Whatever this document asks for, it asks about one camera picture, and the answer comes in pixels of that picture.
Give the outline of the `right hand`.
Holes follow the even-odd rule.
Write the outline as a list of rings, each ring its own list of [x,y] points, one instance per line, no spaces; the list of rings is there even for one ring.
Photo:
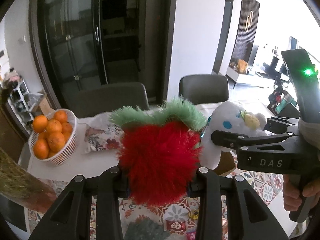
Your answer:
[[[300,197],[300,191],[291,182],[289,175],[283,175],[284,186],[283,186],[283,196],[284,196],[284,209],[286,211],[297,211],[302,204],[302,199]],[[303,196],[314,197],[311,208],[314,208],[319,202],[319,192],[320,192],[320,182],[319,178],[308,183],[303,189]]]

